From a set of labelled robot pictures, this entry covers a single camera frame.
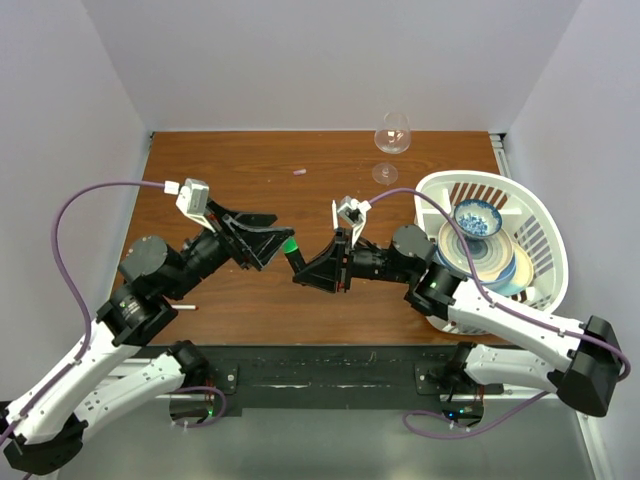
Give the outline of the green highlighter pen black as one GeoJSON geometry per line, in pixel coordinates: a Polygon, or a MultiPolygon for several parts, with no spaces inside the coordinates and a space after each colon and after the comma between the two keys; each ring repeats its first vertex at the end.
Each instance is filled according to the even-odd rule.
{"type": "Polygon", "coordinates": [[[305,261],[299,249],[286,252],[285,257],[293,271],[294,276],[305,275],[308,272],[309,265],[305,261]]]}

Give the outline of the green highlighter cap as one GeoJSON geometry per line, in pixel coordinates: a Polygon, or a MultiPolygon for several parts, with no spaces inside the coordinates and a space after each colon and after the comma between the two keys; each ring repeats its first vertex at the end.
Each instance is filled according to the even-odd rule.
{"type": "Polygon", "coordinates": [[[290,237],[287,241],[282,245],[282,250],[285,254],[289,254],[298,249],[297,242],[294,237],[290,237]]]}

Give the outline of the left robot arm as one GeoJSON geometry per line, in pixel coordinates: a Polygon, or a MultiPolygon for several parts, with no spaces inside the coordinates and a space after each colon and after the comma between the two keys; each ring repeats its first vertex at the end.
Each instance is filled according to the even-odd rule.
{"type": "Polygon", "coordinates": [[[136,373],[101,383],[178,315],[183,299],[228,261],[264,269],[287,240],[274,214],[228,210],[209,197],[179,195],[176,206],[201,231],[175,251],[162,238],[134,243],[119,265],[124,283],[90,321],[77,346],[31,390],[1,406],[1,444],[9,465],[47,476],[68,463],[90,435],[148,400],[170,392],[196,392],[209,363],[190,341],[179,341],[136,373]]]}

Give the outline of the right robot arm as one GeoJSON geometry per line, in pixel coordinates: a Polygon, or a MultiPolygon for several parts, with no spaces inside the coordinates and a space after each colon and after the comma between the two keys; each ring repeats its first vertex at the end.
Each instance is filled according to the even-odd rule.
{"type": "Polygon", "coordinates": [[[456,392],[514,384],[554,393],[581,413],[603,417],[627,371],[610,322],[598,316],[581,322],[495,295],[435,261],[434,244],[415,225],[399,227],[386,248],[353,241],[350,230],[339,228],[311,261],[293,239],[283,251],[297,284],[338,293],[348,291],[354,278],[402,283],[405,300],[421,315],[513,344],[504,353],[478,344],[459,347],[441,375],[456,392]]]}

